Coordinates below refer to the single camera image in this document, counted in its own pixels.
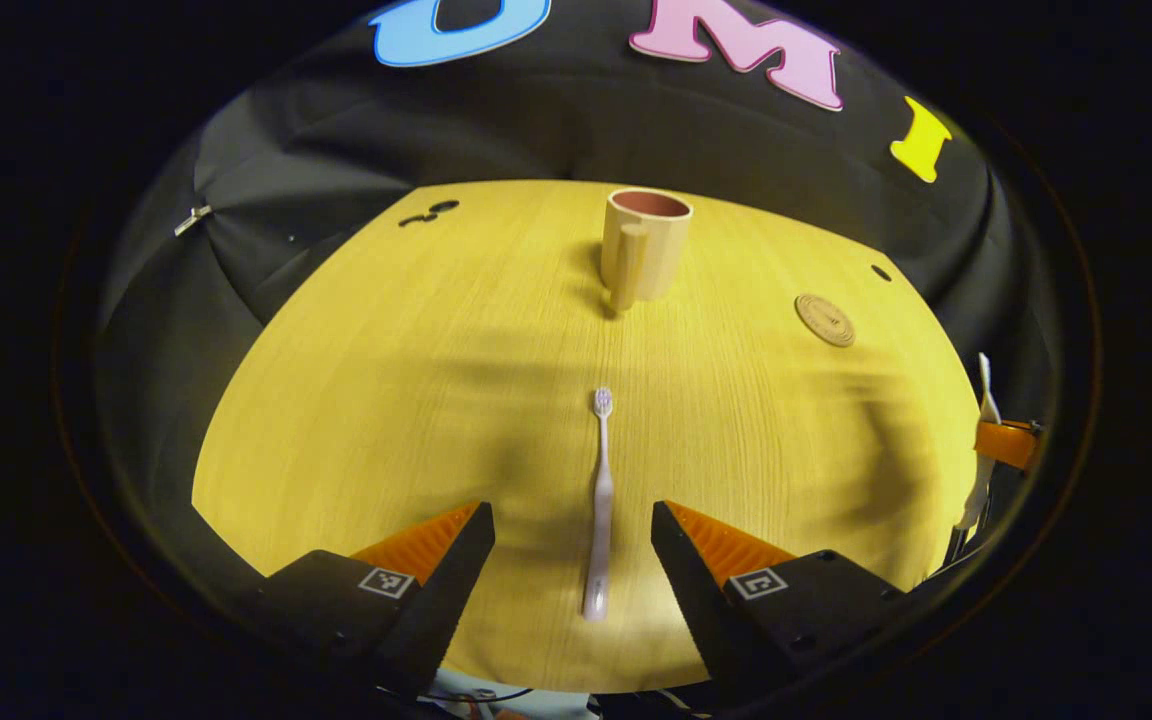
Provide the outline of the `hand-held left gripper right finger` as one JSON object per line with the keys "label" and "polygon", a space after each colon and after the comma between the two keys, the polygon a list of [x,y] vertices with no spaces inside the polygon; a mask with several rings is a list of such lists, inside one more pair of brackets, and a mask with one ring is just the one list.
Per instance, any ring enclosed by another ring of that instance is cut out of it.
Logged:
{"label": "hand-held left gripper right finger", "polygon": [[668,500],[652,546],[723,702],[819,702],[925,601],[836,550],[795,555]]}

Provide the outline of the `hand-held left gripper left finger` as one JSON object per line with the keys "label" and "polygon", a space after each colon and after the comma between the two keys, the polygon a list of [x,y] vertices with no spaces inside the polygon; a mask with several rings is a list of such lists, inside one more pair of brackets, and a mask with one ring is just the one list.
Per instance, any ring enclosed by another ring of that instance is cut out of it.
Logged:
{"label": "hand-held left gripper left finger", "polygon": [[399,697],[429,691],[495,544],[493,507],[471,502],[351,556],[308,552],[256,588],[256,619],[334,674]]}

